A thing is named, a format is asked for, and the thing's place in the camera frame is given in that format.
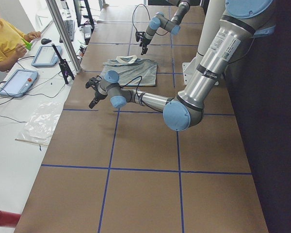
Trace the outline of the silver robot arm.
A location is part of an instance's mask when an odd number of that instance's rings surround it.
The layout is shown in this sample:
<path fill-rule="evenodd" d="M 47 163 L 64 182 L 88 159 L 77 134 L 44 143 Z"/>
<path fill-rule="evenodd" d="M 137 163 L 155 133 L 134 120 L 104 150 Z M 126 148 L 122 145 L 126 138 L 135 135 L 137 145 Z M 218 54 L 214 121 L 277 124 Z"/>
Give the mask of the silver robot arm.
<path fill-rule="evenodd" d="M 138 31 L 137 28 L 134 26 L 133 19 L 135 11 L 133 12 L 132 23 L 136 30 L 135 32 L 136 41 L 140 42 L 139 46 L 142 48 L 141 55 L 147 53 L 148 51 L 147 46 L 150 44 L 151 40 L 153 39 L 154 35 L 157 33 L 157 30 L 159 28 L 164 29 L 166 32 L 169 32 L 172 35 L 177 35 L 180 30 L 180 24 L 191 7 L 190 0 L 167 0 L 166 2 L 178 8 L 172 19 L 169 20 L 165 18 L 163 13 L 157 12 L 154 15 L 154 17 L 150 19 L 148 27 L 145 32 Z"/>
<path fill-rule="evenodd" d="M 109 98 L 116 109 L 131 102 L 162 112 L 165 124 L 174 131 L 195 126 L 203 118 L 205 98 L 241 43 L 274 32 L 275 7 L 274 0 L 210 1 L 199 43 L 202 51 L 185 64 L 189 79 L 182 91 L 168 98 L 126 89 L 119 84 L 119 74 L 111 70 L 86 83 L 86 88 L 95 92 L 89 107 Z"/>

